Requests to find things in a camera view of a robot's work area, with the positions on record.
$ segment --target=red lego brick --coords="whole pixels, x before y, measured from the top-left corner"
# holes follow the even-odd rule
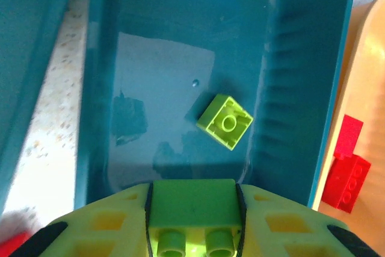
[[[350,213],[371,164],[357,155],[335,159],[326,180],[322,201]]]
[[[31,233],[28,231],[22,232],[19,235],[12,237],[4,243],[0,244],[0,257],[8,257],[17,248],[19,248],[26,240],[31,238]]]
[[[337,159],[351,158],[359,139],[363,122],[344,115],[341,130],[339,131],[334,156]]]

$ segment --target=teal plastic bin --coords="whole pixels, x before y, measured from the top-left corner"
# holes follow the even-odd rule
[[[155,179],[233,178],[310,206],[353,0],[91,0],[75,206]],[[196,126],[253,117],[233,151]]]
[[[0,0],[0,213],[68,0]]]

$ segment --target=lego stud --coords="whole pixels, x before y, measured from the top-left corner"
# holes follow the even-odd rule
[[[342,197],[342,201],[343,203],[349,203],[351,200],[351,193],[346,191],[344,194],[343,194],[343,197]]]
[[[236,117],[225,112],[219,113],[215,118],[215,124],[224,132],[232,132],[236,127]]]
[[[159,234],[158,257],[185,257],[186,236],[178,231],[165,231]]]
[[[358,178],[359,176],[361,176],[362,174],[362,167],[361,166],[357,166],[356,168],[354,168],[354,177],[355,178]]]
[[[215,230],[206,236],[206,253],[208,257],[234,256],[233,235],[230,229]]]
[[[349,181],[349,185],[348,185],[349,190],[353,191],[356,188],[356,186],[357,186],[357,180],[352,178]]]

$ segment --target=granite countertop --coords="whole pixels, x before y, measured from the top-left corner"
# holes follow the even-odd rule
[[[87,6],[69,1],[5,204],[34,211],[40,226],[73,209]]]

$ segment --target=orange plastic container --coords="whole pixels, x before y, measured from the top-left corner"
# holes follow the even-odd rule
[[[345,114],[364,123],[354,153],[372,164],[350,214],[320,203]],[[385,0],[375,0],[352,11],[337,103],[313,209],[342,220],[385,256]]]

